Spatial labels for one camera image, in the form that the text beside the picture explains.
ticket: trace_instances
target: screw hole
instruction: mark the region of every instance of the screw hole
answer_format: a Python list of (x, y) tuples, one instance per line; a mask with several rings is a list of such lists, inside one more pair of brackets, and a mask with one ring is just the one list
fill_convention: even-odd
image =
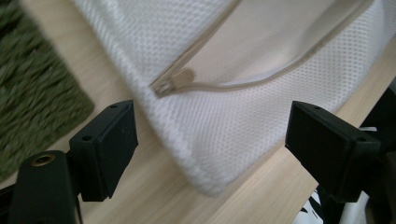
[(363, 138), (363, 137), (358, 137), (357, 140), (360, 141), (360, 142), (365, 142), (365, 141), (367, 141), (367, 139), (365, 139), (365, 138)]
[(47, 165), (48, 163), (52, 162), (53, 160), (55, 160), (55, 156), (54, 155), (42, 155), (38, 158), (35, 158), (32, 161), (32, 165), (33, 166), (43, 166), (43, 165)]
[(86, 135), (82, 137), (82, 141), (90, 141), (92, 139), (92, 136)]

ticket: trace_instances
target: light wood surface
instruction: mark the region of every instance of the light wood surface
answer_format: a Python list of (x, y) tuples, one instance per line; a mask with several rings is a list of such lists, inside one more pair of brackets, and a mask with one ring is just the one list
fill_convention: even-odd
[[(41, 29), (95, 102), (90, 119), (106, 106), (133, 99), (89, 25), (69, 0), (23, 0)], [(337, 113), (359, 126), (396, 74), (396, 41)], [(137, 107), (139, 147), (111, 200), (82, 203), (84, 223), (291, 223), (316, 181), (282, 146), (237, 179), (218, 198), (189, 184)], [(52, 149), (68, 150), (68, 139)], [(15, 181), (11, 177), (0, 187)]]

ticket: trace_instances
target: green carpet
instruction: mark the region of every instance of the green carpet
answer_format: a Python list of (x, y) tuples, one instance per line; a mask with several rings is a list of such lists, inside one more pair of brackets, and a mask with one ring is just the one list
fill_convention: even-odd
[(90, 99), (17, 1), (0, 0), (0, 181), (92, 110)]

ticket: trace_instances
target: white mesh fabric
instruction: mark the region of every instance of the white mesh fabric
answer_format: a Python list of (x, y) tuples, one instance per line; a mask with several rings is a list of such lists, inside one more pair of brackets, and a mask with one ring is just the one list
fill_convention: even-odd
[(221, 193), (284, 137), (293, 100), (334, 111), (396, 30), (396, 4), (375, 0), (308, 61), (266, 84), (158, 98), (149, 84), (230, 1), (75, 0), (151, 125), (192, 184)]

